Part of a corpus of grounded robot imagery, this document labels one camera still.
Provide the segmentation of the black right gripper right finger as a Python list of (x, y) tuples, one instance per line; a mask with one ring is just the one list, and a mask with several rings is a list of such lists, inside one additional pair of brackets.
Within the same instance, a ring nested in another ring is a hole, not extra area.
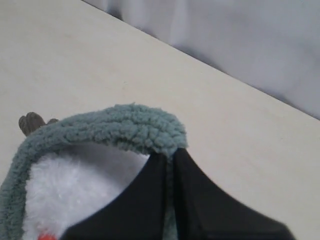
[(186, 149), (173, 155), (173, 202), (180, 240), (293, 240), (288, 227), (228, 195)]

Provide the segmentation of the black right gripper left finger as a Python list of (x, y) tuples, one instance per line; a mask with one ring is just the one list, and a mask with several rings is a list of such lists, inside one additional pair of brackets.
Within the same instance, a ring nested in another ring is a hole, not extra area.
[(63, 240), (160, 240), (166, 209), (167, 158), (150, 155), (132, 183), (110, 204), (69, 227)]

